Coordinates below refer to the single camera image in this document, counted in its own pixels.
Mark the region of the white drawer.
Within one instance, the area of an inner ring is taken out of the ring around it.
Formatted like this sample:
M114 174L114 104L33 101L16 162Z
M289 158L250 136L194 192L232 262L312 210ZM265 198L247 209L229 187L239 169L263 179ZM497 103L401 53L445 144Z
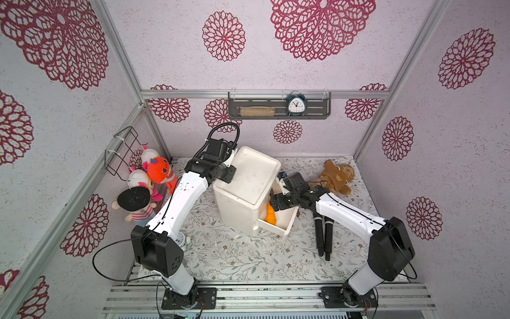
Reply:
M270 203L270 198L272 195L282 194L284 191L279 184L279 179L275 178L275 181L272 184L270 192L265 198L265 202L262 205L261 210L258 213L258 219L256 220L256 225L261 229L270 231L275 233L276 235L280 235L281 237L286 237L290 233L292 226L294 224L294 220L296 219L296 215L298 213L298 207L291 207L285 210L279 210L275 212L276 224L273 225L266 221L268 205Z

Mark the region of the white plastic drawer cabinet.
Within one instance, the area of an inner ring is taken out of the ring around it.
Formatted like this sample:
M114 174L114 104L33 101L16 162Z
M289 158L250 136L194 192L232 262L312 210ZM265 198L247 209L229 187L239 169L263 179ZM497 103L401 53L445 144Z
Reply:
M220 219L235 231L255 237L260 231L259 215L266 208L281 162L243 146L231 166L236 168L231 183L217 180L212 185Z

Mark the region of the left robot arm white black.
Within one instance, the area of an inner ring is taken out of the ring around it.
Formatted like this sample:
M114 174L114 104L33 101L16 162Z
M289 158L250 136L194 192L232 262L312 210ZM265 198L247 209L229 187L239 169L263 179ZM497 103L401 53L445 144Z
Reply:
M145 227L136 226L131 232L136 262L159 275L181 296L191 294L196 280L183 266L178 233L195 202L213 182L218 179L232 182L236 151L236 140L208 138L207 149L187 162L175 191L161 211Z

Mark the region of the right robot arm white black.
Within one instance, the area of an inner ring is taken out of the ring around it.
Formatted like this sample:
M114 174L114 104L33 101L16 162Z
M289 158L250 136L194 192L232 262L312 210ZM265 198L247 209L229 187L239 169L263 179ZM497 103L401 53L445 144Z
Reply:
M281 173L277 181L282 192L271 197L275 211L308 209L324 221L348 228L368 244L367 261L343 284L345 296L364 296L377 285L393 281L415 257L409 234L399 218L384 219L364 212L338 198L322 182L310 186L299 173Z

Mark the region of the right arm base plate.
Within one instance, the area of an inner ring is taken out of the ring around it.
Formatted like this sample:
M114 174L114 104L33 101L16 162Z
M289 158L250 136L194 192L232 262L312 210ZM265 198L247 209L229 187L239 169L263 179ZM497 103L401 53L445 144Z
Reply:
M375 308L379 305L373 289L365 295L358 295L348 287L321 287L318 296L325 308Z

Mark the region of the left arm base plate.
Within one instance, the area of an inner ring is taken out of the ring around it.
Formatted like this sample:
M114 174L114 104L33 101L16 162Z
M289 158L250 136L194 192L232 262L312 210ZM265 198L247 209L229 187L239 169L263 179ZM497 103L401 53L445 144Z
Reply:
M180 295L168 288L163 295L163 310L212 310L216 308L216 288L195 287L188 295Z

